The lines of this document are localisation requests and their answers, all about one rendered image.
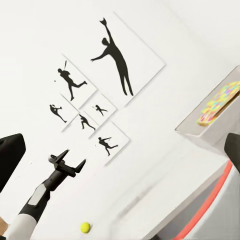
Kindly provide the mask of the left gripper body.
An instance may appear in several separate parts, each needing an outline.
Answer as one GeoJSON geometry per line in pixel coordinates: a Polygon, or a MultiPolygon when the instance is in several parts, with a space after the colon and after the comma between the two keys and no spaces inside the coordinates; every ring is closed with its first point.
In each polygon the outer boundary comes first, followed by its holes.
{"type": "Polygon", "coordinates": [[[68,176],[75,178],[76,172],[72,169],[72,167],[60,162],[61,168],[57,166],[55,161],[53,162],[55,171],[49,177],[50,180],[56,185],[60,185],[68,176]]]}

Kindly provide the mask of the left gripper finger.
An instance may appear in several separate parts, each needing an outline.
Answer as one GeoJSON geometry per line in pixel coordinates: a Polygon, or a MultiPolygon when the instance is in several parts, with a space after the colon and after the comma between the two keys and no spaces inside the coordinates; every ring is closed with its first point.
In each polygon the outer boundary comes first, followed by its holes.
{"type": "Polygon", "coordinates": [[[55,163],[57,164],[58,167],[62,168],[62,166],[59,165],[59,163],[61,160],[63,160],[63,158],[66,156],[68,152],[69,152],[68,150],[65,150],[63,153],[61,153],[59,156],[55,158],[55,163]]]}
{"type": "Polygon", "coordinates": [[[77,167],[72,167],[72,169],[75,171],[76,174],[79,174],[82,170],[82,168],[84,167],[86,163],[86,159],[81,163],[79,164],[77,167]]]}

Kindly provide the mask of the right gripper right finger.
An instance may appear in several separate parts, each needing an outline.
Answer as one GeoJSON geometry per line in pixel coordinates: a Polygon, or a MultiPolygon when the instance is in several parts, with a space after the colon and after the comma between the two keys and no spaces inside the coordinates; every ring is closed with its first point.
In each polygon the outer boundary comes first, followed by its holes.
{"type": "Polygon", "coordinates": [[[224,151],[237,171],[240,173],[240,135],[236,133],[228,133],[225,141],[224,151]]]}

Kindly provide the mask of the toy box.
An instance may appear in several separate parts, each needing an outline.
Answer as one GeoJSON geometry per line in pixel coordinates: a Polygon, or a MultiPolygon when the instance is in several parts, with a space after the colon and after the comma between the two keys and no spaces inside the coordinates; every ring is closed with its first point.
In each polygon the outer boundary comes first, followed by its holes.
{"type": "Polygon", "coordinates": [[[228,158],[224,147],[228,133],[240,135],[240,96],[238,96],[209,126],[200,126],[197,120],[207,104],[228,83],[240,83],[240,66],[227,77],[175,128],[181,138],[209,152],[228,158]]]}

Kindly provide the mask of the tennis ball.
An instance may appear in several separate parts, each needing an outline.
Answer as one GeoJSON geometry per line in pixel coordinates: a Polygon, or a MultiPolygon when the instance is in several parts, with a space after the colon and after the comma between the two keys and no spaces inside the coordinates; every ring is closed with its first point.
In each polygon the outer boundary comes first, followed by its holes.
{"type": "Polygon", "coordinates": [[[90,223],[84,222],[80,227],[80,231],[82,234],[87,234],[90,231],[90,227],[90,223]]]}

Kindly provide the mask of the board game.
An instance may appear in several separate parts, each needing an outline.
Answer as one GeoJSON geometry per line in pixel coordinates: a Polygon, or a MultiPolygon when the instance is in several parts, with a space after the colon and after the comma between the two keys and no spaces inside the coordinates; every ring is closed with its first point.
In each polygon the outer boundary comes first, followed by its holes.
{"type": "Polygon", "coordinates": [[[223,106],[214,116],[203,114],[196,123],[201,127],[208,127],[238,96],[240,96],[240,91],[232,97],[225,106],[223,106]]]}

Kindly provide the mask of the jigsaw puzzle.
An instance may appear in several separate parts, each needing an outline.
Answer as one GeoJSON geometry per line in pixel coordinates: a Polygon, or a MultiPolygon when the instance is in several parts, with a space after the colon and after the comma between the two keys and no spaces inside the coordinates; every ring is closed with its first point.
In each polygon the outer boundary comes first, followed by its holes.
{"type": "Polygon", "coordinates": [[[201,113],[214,116],[227,102],[240,91],[240,82],[230,82],[207,103],[201,113]]]}

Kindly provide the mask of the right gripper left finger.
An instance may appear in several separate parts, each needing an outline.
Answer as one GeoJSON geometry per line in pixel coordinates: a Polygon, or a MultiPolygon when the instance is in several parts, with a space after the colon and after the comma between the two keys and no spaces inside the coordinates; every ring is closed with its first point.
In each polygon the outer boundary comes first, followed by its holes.
{"type": "Polygon", "coordinates": [[[17,168],[26,152],[26,144],[22,133],[0,138],[0,192],[17,168]]]}

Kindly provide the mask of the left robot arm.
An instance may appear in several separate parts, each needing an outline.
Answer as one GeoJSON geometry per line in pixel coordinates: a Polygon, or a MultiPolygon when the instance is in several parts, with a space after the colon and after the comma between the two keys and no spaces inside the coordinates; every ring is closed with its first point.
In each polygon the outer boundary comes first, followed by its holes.
{"type": "Polygon", "coordinates": [[[68,150],[65,150],[59,156],[50,154],[47,158],[54,165],[55,171],[51,176],[40,184],[33,195],[29,198],[19,214],[12,222],[10,227],[5,231],[0,240],[30,240],[31,236],[39,222],[47,202],[51,199],[51,192],[54,192],[57,187],[68,177],[76,177],[86,163],[86,159],[77,167],[66,165],[63,159],[68,150]]]}

